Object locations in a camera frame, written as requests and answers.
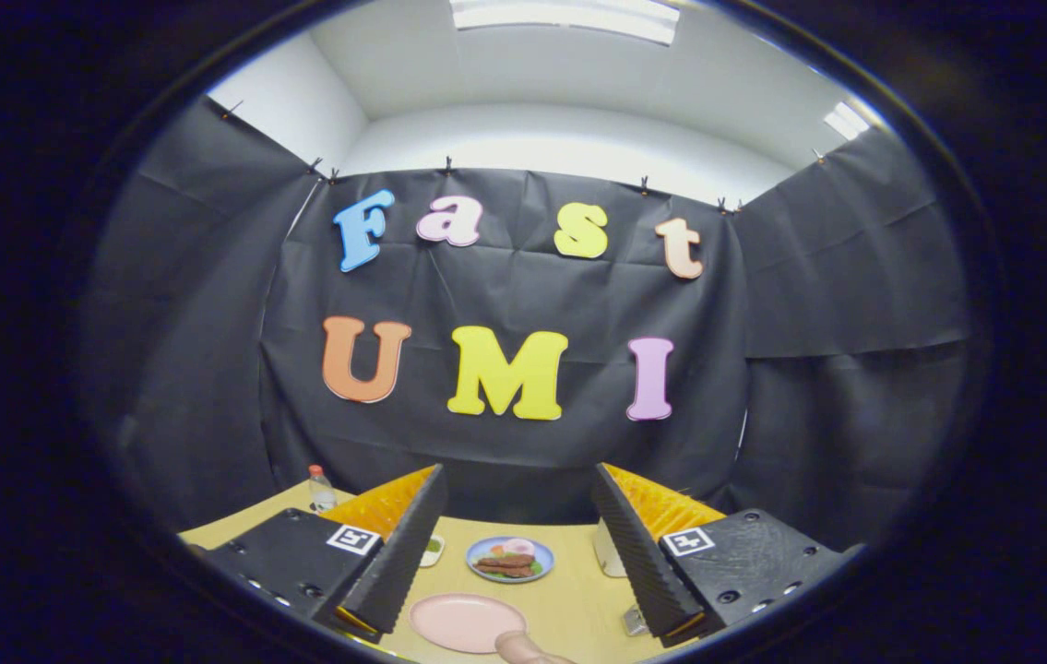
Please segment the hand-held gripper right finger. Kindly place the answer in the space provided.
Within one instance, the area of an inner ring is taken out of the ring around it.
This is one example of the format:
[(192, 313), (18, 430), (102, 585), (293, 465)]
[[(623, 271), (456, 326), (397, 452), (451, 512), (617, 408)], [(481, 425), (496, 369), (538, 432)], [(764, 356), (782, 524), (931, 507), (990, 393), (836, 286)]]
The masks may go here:
[(591, 500), (665, 647), (788, 605), (864, 547), (836, 550), (760, 508), (723, 514), (608, 463), (595, 468)]

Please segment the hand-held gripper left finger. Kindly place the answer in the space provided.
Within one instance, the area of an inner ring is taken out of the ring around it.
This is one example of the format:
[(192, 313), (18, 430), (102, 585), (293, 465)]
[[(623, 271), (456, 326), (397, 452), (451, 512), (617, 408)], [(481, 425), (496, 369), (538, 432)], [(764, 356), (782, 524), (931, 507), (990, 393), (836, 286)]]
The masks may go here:
[(283, 509), (201, 558), (305, 621), (379, 643), (396, 626), (447, 500), (446, 468), (432, 464), (321, 516)]

